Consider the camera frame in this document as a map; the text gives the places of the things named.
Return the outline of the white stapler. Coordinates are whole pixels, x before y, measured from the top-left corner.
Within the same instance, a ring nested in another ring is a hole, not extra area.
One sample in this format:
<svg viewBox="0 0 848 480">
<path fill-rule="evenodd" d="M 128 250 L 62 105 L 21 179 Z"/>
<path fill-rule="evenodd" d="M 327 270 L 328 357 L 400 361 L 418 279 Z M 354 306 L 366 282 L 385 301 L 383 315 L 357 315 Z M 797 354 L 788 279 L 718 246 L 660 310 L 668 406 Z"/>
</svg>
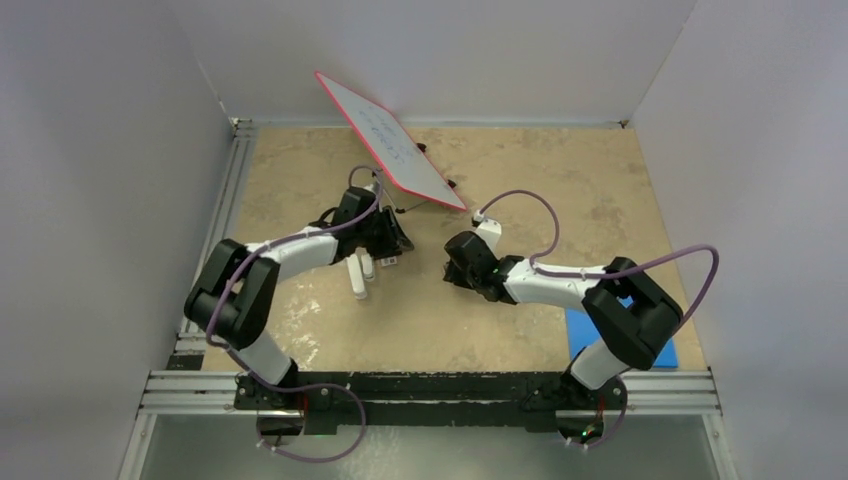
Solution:
<svg viewBox="0 0 848 480">
<path fill-rule="evenodd" d="M 367 298 L 367 283 L 375 279 L 374 259 L 367 252 L 354 253 L 345 259 L 349 280 L 357 300 Z"/>
</svg>

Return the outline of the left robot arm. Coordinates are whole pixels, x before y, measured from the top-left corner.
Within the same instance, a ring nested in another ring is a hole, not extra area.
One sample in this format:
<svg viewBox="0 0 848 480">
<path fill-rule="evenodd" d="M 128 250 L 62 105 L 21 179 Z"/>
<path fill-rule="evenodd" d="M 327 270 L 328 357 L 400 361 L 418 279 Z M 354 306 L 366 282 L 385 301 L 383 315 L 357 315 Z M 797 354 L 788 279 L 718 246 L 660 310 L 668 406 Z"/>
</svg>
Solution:
<svg viewBox="0 0 848 480">
<path fill-rule="evenodd" d="M 184 317 L 225 349 L 260 381 L 259 395 L 272 408 L 292 405 L 298 365 L 267 330 L 278 283 L 347 260 L 362 249 L 375 260 L 413 250 L 395 212 L 378 193 L 350 187 L 339 204 L 302 230 L 264 243 L 218 242 L 183 307 Z"/>
</svg>

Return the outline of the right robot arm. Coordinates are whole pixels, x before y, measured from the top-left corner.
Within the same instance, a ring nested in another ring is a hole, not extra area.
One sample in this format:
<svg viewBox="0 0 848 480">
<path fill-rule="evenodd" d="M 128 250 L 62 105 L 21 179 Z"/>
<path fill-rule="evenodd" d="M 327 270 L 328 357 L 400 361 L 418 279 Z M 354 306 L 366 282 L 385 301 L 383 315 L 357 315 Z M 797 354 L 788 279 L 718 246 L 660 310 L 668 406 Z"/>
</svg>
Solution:
<svg viewBox="0 0 848 480">
<path fill-rule="evenodd" d="M 496 257 L 473 231 L 456 234 L 444 250 L 449 257 L 444 280 L 489 302 L 541 304 L 588 315 L 600 338 L 575 357 L 561 381 L 564 399 L 576 407 L 596 399 L 615 376 L 653 367 L 683 323 L 679 304 L 627 257 L 583 269 L 550 266 L 543 274 L 524 257 Z"/>
</svg>

